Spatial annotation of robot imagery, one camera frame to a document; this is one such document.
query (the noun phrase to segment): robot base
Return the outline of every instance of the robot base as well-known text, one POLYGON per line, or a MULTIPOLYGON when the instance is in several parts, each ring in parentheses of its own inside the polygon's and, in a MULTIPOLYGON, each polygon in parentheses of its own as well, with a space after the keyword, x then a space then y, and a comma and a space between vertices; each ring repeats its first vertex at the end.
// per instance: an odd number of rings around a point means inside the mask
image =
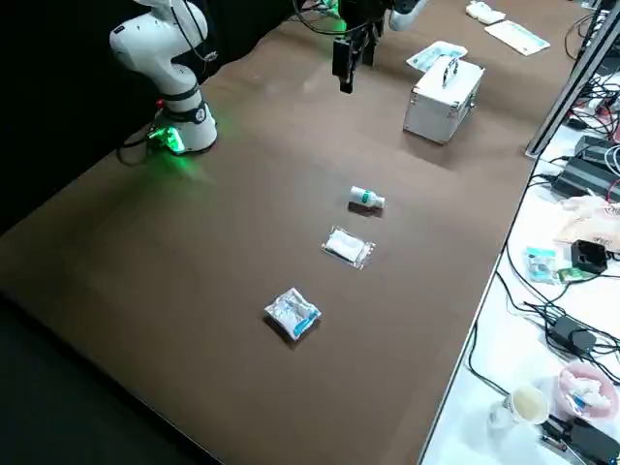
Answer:
POLYGON ((195 121, 178 121, 174 115, 168 115, 160 110, 153 120, 153 130, 174 128, 182 142, 178 148, 170 147, 175 155, 188 152, 203 152, 217 139, 215 119, 211 116, 208 107, 198 108, 195 121))

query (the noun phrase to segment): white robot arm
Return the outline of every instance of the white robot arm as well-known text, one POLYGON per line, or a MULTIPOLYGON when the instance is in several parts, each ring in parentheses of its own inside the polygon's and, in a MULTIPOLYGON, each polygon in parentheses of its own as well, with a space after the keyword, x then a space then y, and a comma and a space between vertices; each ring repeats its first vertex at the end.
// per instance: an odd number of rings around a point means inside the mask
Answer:
POLYGON ((401 12, 394 7, 389 14, 389 28, 392 31, 404 31, 412 25, 428 0, 419 0, 409 12, 401 12))
MULTIPOLYGON (((188 67, 172 63, 172 59, 190 50, 203 61, 213 58, 213 54, 200 56, 196 50, 208 34, 206 18, 188 0, 135 1, 151 11, 114 28, 109 43, 127 68, 151 78, 162 94, 164 105, 154 118, 150 137, 156 137, 176 154, 202 151, 217 138, 215 120, 202 97, 196 75, 188 67)), ((308 26, 300 15, 301 0, 292 2, 300 20, 308 26)), ((339 13, 347 28, 351 28, 343 33, 344 37, 334 41, 332 72, 340 78, 342 91, 353 91, 354 71, 362 57, 363 63, 372 65, 386 10, 391 9, 389 26, 403 30, 411 25, 426 2, 339 0, 339 13)))
MULTIPOLYGON (((152 134, 163 136, 165 144, 177 154, 204 150, 217 138, 215 120, 196 75, 171 61, 196 50, 204 41, 208 34, 206 18, 200 8, 186 0, 136 1, 151 11, 114 28, 109 34, 110 46, 121 63, 151 78, 162 94, 164 106, 155 116, 152 134)), ((201 57, 205 61, 211 58, 201 57)))

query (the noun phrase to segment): brown table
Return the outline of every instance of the brown table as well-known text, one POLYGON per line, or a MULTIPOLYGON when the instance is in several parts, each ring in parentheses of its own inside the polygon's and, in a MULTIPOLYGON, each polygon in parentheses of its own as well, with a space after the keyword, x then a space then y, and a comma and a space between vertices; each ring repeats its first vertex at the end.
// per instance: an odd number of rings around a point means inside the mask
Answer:
POLYGON ((133 170, 106 158, 2 237, 0 286, 227 463, 415 460, 581 14, 498 3, 552 48, 521 57, 434 0, 417 32, 387 32, 351 96, 329 40, 283 25, 205 85, 220 131, 208 154, 133 170), (445 147, 401 132, 418 78, 403 61, 439 39, 488 68, 445 147), (353 184, 387 198, 383 218, 347 211, 353 184), (332 225, 376 242, 364 270, 322 252, 332 225), (294 348, 263 321, 292 286, 324 313, 294 348))

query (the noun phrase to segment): table surface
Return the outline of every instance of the table surface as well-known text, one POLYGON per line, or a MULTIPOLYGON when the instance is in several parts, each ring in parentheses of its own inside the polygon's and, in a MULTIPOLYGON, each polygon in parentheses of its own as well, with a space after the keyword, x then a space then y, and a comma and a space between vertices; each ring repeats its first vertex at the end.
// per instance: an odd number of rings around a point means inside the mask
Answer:
POLYGON ((430 2, 414 32, 387 31, 350 96, 329 38, 283 25, 203 87, 220 132, 209 153, 134 170, 106 158, 0 239, 2 288, 229 463, 415 461, 580 14, 519 3, 512 19, 552 42, 526 58, 466 4, 430 2), (440 39, 487 68, 446 147, 401 131, 419 77, 405 59, 440 39), (352 185, 387 198, 382 218, 347 211, 352 185), (364 270, 322 252, 332 225, 377 244, 364 270), (323 316, 291 348, 263 308, 293 286, 323 316))
MULTIPOLYGON (((535 173, 558 173, 559 167, 545 161, 572 155, 581 135, 561 127, 542 154, 535 173)), ((557 204, 557 200, 545 187, 533 187, 527 191, 517 212, 508 247, 512 260, 524 276, 525 269, 520 257, 522 250, 528 246, 551 247, 560 252, 559 257, 570 262, 570 244, 553 241, 555 234, 570 217, 557 204)), ((498 271, 507 281, 515 302, 535 301, 519 284, 505 252, 500 256, 498 271)), ((607 274, 620 275, 620 263, 609 262, 607 274)), ((549 298, 559 293, 557 286, 537 287, 549 298)), ((616 315, 619 301, 618 280, 599 278, 573 286, 558 303, 569 315, 620 337, 620 318, 616 315)), ((488 292, 482 299, 478 322, 478 343, 473 359, 476 370, 508 391, 532 383, 552 398, 554 377, 567 362, 546 347, 539 327, 512 309, 506 291, 494 274, 491 275, 488 292)), ((566 464, 560 455, 542 446, 534 430, 519 429, 509 438, 502 438, 502 441, 488 434, 485 428, 490 407, 502 397, 466 367, 465 360, 470 347, 471 337, 465 344, 465 357, 455 369, 453 383, 420 464, 566 464)), ((613 373, 620 374, 620 360, 616 356, 602 356, 598 360, 613 373)), ((620 441, 620 418, 594 421, 594 424, 620 441)))

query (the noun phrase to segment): white table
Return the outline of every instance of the white table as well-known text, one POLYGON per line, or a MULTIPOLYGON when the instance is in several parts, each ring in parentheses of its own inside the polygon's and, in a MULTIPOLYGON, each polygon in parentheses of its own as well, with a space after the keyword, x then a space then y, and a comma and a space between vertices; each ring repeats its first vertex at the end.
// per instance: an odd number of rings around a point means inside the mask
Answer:
MULTIPOLYGON (((542 160, 571 155, 580 133, 561 128, 542 160)), ((554 167, 538 162, 535 173, 557 173, 554 167)), ((553 242, 555 231, 564 224, 567 212, 556 204, 554 196, 544 187, 529 189, 516 214, 508 244, 512 260, 522 275, 525 266, 522 251, 527 246, 555 248, 569 252, 570 245, 553 242)), ((612 265, 606 273, 620 274, 620 263, 612 265)), ((511 289, 515 303, 523 300, 538 302, 519 284, 512 272, 506 254, 498 259, 498 271, 511 289)), ((562 290, 560 286, 536 285, 543 294, 552 298, 562 290)), ((569 315, 591 326, 604 329, 620 337, 620 281, 597 278, 592 282, 571 286, 557 303, 569 315)), ((486 378, 511 391, 525 383, 534 383, 551 395, 553 378, 566 364, 545 345, 543 331, 529 322, 524 314, 513 310, 501 282, 493 273, 480 304, 478 317, 478 343, 474 352, 474 367, 486 378)), ((467 368, 472 337, 464 346, 463 357, 455 368, 453 382, 446 393, 445 403, 437 417, 421 465, 452 464, 566 464, 567 462, 546 449, 531 428, 520 428, 502 441, 492 438, 486 429, 491 405, 502 398, 500 394, 476 378, 467 368)), ((620 374, 617 356, 605 356, 599 361, 614 373, 620 374)), ((620 440, 620 417, 613 422, 597 423, 597 427, 616 440, 620 440)))

